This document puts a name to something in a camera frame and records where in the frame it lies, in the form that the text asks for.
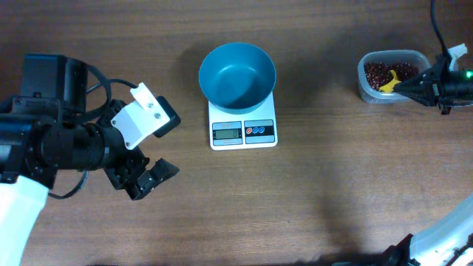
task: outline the white kitchen scale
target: white kitchen scale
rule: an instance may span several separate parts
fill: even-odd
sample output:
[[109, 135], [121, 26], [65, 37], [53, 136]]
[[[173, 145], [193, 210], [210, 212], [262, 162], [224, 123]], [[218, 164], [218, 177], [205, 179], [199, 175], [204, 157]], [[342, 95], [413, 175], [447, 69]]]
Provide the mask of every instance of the white kitchen scale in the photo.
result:
[[273, 93], [256, 110], [231, 115], [208, 102], [210, 147], [215, 151], [274, 147], [278, 143]]

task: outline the blue bowl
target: blue bowl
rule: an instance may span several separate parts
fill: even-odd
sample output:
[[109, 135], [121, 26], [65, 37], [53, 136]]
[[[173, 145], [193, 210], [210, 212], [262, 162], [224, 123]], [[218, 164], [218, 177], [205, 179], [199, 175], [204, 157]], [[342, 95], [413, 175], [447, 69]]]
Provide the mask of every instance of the blue bowl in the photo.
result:
[[202, 62], [199, 84], [217, 108], [246, 114], [260, 107], [273, 91], [276, 67], [269, 55], [253, 44], [224, 44]]

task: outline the clear plastic container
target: clear plastic container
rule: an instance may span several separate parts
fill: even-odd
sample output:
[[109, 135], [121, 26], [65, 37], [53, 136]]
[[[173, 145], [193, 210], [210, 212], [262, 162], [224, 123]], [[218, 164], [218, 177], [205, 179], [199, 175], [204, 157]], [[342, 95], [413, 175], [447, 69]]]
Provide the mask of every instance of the clear plastic container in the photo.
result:
[[361, 98], [367, 103], [400, 103], [409, 100], [397, 93], [378, 92], [368, 84], [364, 65], [381, 62], [385, 64], [409, 63], [419, 68], [419, 72], [430, 68], [429, 60], [425, 55], [413, 50], [380, 51], [365, 55], [358, 64], [358, 88]]

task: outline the wood grain surface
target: wood grain surface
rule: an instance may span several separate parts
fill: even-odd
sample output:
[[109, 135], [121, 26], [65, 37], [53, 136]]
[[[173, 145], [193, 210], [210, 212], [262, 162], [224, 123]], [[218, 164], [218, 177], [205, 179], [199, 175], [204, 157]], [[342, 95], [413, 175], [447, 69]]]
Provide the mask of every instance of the wood grain surface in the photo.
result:
[[[438, 1], [450, 47], [473, 48], [473, 1]], [[279, 144], [212, 151], [197, 74], [213, 48], [251, 42], [275, 62]], [[433, 225], [472, 190], [473, 108], [369, 105], [368, 52], [440, 46], [428, 0], [1, 1], [0, 96], [19, 93], [23, 57], [79, 58], [108, 78], [145, 82], [182, 124], [140, 147], [180, 173], [132, 202], [103, 171], [49, 199], [23, 265], [257, 265], [377, 253]], [[473, 57], [460, 63], [473, 68]], [[90, 78], [89, 85], [96, 80]], [[114, 98], [130, 102], [128, 89]], [[104, 92], [87, 100], [99, 106]], [[62, 171], [62, 194], [79, 173]]]

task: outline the yellow scoop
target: yellow scoop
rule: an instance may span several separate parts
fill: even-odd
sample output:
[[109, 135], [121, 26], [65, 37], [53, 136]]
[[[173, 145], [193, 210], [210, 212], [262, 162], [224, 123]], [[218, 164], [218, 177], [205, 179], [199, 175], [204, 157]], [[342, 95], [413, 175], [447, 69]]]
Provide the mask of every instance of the yellow scoop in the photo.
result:
[[396, 72], [394, 70], [390, 70], [390, 72], [391, 72], [391, 74], [394, 78], [388, 84], [386, 84], [386, 85], [382, 86], [381, 88], [379, 88], [380, 92], [393, 92], [394, 91], [394, 86], [397, 83], [400, 83], [400, 81], [398, 79], [398, 76], [396, 75]]

